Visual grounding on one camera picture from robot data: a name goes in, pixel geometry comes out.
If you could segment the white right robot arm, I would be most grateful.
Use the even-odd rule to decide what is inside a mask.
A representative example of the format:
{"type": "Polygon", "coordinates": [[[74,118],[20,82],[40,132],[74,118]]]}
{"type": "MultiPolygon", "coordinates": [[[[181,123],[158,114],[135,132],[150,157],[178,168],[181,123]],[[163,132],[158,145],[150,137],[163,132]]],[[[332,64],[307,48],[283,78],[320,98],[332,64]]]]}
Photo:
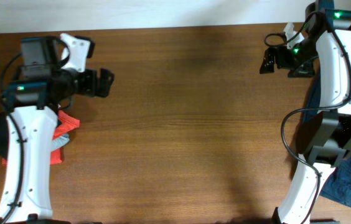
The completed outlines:
{"type": "Polygon", "coordinates": [[[299,30],[286,25],[282,42],[268,45],[260,68],[262,74],[286,69],[291,78],[319,74],[321,81],[315,116],[300,125],[289,149],[297,167],[273,223],[309,223],[326,180],[351,157],[351,11],[316,0],[305,18],[299,30]]]}

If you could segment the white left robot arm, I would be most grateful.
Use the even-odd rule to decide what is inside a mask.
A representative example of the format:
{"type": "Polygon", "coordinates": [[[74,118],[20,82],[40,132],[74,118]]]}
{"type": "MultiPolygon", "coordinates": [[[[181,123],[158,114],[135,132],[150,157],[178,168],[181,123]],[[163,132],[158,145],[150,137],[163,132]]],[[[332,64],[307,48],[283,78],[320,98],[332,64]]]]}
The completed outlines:
{"type": "Polygon", "coordinates": [[[73,95],[106,98],[115,76],[86,68],[95,43],[61,34],[21,40],[23,64],[1,88],[8,154],[0,223],[55,223],[49,194],[51,143],[60,102],[73,95]]]}

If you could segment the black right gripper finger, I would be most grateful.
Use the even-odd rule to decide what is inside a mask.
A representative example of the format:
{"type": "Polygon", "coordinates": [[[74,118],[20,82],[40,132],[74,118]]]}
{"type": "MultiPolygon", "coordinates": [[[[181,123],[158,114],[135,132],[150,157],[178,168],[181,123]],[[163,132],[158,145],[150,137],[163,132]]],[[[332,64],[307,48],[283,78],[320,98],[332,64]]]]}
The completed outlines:
{"type": "Polygon", "coordinates": [[[265,50],[263,62],[260,66],[260,74],[274,73],[276,49],[269,47],[265,50]]]}
{"type": "Polygon", "coordinates": [[[290,70],[288,78],[312,78],[315,77],[315,70],[312,63],[300,65],[294,70],[290,70]]]}

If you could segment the black t-shirt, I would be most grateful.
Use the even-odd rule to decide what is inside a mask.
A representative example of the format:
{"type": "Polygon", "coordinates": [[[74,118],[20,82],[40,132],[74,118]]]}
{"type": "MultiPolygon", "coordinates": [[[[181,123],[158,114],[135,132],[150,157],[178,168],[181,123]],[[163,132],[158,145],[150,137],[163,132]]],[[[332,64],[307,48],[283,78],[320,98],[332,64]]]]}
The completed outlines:
{"type": "Polygon", "coordinates": [[[6,115],[0,113],[0,157],[7,159],[9,147],[9,134],[6,115]]]}

